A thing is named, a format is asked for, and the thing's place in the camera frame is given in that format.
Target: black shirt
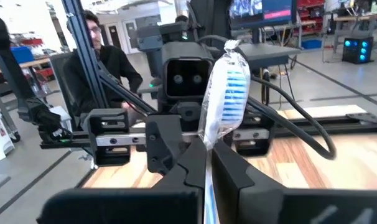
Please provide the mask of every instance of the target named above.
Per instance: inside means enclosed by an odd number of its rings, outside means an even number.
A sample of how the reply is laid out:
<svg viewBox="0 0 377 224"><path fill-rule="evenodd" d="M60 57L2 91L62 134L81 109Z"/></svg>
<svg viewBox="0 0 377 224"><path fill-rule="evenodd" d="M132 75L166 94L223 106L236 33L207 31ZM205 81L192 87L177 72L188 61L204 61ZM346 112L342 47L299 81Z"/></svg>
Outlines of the black shirt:
<svg viewBox="0 0 377 224"><path fill-rule="evenodd" d="M120 80L121 77L127 78L130 90L133 93L137 92L143 79L133 68L126 54L121 49L114 46L102 46L99 58L110 74L118 80ZM75 103L77 104L73 109L73 114L80 116L81 113L89 113L92 109L97 108L76 50L73 51L72 56L65 62L63 71L68 89L71 91ZM121 102L123 102L124 99L107 86L104 86L104 89L109 106L111 108L120 108Z"/></svg>

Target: blue bin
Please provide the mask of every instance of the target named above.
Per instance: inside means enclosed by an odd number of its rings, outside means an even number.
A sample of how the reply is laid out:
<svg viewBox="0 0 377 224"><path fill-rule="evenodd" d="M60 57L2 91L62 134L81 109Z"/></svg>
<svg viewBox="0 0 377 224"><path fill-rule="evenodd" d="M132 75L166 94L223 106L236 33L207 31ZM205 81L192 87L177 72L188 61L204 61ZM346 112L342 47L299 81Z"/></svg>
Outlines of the blue bin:
<svg viewBox="0 0 377 224"><path fill-rule="evenodd" d="M321 45L322 45L321 40L305 40L305 41L302 41L302 47L304 49L307 49L307 50L321 48Z"/></svg>
<svg viewBox="0 0 377 224"><path fill-rule="evenodd" d="M11 50L18 63L32 62L35 60L28 47L13 47Z"/></svg>

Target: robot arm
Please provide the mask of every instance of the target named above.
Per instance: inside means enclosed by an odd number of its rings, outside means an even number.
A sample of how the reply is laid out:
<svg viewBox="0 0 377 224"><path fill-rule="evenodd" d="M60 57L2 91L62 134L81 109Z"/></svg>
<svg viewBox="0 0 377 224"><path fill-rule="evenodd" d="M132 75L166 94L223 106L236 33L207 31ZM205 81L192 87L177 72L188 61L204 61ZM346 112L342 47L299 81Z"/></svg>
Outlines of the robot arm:
<svg viewBox="0 0 377 224"><path fill-rule="evenodd" d="M0 69L18 100L18 114L23 121L38 126L44 142L64 138L67 130L61 128L60 115L49 111L38 99L10 50L11 41L5 22L0 18Z"/></svg>

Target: computer screen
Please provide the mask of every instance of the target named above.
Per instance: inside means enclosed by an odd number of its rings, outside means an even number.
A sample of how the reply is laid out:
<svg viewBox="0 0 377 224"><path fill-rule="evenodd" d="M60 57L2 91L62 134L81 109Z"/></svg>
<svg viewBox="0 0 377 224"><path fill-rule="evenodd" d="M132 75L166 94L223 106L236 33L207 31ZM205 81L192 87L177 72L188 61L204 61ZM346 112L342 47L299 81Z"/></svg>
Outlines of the computer screen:
<svg viewBox="0 0 377 224"><path fill-rule="evenodd" d="M296 0L232 0L232 29L276 26L296 22Z"/></svg>

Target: concrete floor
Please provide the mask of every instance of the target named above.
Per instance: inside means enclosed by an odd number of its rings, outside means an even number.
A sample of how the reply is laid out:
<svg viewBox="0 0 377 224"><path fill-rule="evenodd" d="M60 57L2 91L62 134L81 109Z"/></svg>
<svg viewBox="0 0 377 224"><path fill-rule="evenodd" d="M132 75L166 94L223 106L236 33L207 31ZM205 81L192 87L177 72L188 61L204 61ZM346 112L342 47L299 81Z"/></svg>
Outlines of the concrete floor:
<svg viewBox="0 0 377 224"><path fill-rule="evenodd" d="M142 74L143 85L151 77L147 60L143 54L129 55L129 59ZM372 63L353 65L350 63L322 63L321 52L307 52L298 56L298 63L290 75L293 92L302 107L356 104L377 115L377 57ZM279 85L280 80L273 82ZM282 77L282 87L289 91L287 77ZM52 82L53 90L57 83ZM259 98L260 87L251 85L251 96ZM144 99L156 105L149 96ZM60 93L48 97L54 105L64 106ZM271 92L272 106L279 107L279 95ZM285 100L281 108L291 108ZM0 161L0 174L7 174L11 180L0 189L0 223L35 223L44 202L53 194L76 186L88 172L90 163L78 159L82 152L68 153L65 149L41 150L36 128L21 121L16 110L11 111L22 140L16 150Z"/></svg>

